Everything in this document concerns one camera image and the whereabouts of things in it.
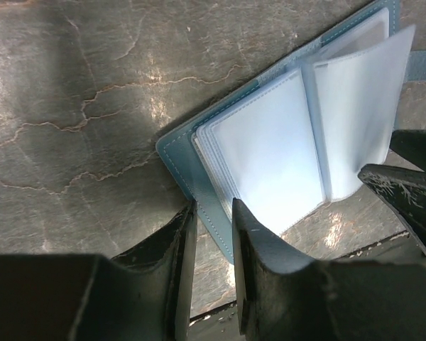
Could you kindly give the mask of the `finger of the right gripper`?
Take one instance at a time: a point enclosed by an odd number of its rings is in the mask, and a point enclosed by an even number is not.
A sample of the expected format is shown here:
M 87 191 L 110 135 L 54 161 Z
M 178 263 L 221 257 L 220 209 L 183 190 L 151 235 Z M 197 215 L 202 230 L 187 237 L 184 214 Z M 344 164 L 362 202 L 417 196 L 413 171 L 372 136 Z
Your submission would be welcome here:
M 426 130 L 396 130 L 390 150 L 417 166 L 365 165 L 360 181 L 398 217 L 426 256 Z

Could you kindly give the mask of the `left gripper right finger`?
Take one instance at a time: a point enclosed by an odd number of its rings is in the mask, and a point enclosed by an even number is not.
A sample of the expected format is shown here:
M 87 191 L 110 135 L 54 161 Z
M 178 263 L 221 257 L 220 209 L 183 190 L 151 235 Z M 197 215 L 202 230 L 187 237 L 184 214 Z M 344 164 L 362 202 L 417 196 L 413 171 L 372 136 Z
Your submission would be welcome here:
M 426 260 L 312 258 L 233 201 L 239 332 L 247 340 L 426 340 Z

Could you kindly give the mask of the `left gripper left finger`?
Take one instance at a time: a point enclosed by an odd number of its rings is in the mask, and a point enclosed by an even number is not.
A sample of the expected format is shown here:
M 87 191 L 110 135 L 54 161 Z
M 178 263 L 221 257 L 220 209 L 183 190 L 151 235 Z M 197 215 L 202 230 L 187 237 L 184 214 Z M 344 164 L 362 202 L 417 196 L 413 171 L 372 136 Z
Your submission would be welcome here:
M 0 340 L 186 340 L 197 206 L 114 258 L 0 254 Z

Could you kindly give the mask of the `blue leather card holder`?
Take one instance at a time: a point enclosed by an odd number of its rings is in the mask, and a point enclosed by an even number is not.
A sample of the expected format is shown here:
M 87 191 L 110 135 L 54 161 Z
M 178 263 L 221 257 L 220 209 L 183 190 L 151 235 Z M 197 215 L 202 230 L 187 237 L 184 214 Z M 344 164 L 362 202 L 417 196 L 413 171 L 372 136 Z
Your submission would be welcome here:
M 282 234 L 381 164 L 406 82 L 426 82 L 398 1 L 372 1 L 162 136 L 156 150 L 227 260 L 232 202 Z

